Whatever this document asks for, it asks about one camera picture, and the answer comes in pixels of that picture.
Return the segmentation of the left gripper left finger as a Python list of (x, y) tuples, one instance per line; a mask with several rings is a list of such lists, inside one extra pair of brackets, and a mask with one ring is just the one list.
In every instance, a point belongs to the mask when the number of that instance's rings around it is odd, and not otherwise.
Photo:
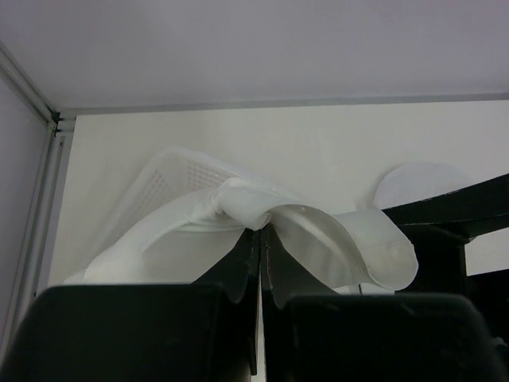
[(248, 381), (258, 371), (258, 281), (55, 286), (30, 306), (4, 381)]

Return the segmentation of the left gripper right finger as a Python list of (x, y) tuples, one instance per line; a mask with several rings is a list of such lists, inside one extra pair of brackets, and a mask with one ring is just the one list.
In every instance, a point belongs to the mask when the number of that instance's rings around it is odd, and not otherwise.
[(261, 233), (269, 381), (505, 381), (474, 305), (454, 294), (342, 295)]

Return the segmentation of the white bra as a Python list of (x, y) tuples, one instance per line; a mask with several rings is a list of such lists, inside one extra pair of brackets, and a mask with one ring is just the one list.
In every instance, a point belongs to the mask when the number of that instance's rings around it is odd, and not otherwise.
[(258, 281), (262, 233), (331, 290), (406, 289), (414, 246), (378, 209), (332, 214), (244, 178), (187, 193), (143, 217), (67, 278), (69, 286), (217, 283), (233, 302)]

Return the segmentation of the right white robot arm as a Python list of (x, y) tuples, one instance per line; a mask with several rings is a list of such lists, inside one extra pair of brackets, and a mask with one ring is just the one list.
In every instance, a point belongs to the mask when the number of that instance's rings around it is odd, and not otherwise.
[(465, 246), (508, 227), (508, 176), (383, 212), (414, 246), (418, 272), (404, 293), (468, 293)]

